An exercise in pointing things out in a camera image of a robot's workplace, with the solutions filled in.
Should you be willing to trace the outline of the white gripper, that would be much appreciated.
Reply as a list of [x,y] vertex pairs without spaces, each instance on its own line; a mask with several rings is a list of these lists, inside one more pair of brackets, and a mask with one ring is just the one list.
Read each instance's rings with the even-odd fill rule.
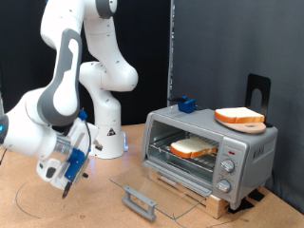
[[92,144],[102,151],[103,146],[97,142],[99,128],[86,120],[76,119],[65,136],[58,133],[53,153],[44,161],[38,161],[36,171],[44,180],[54,187],[68,190],[81,178],[88,178],[86,167]]

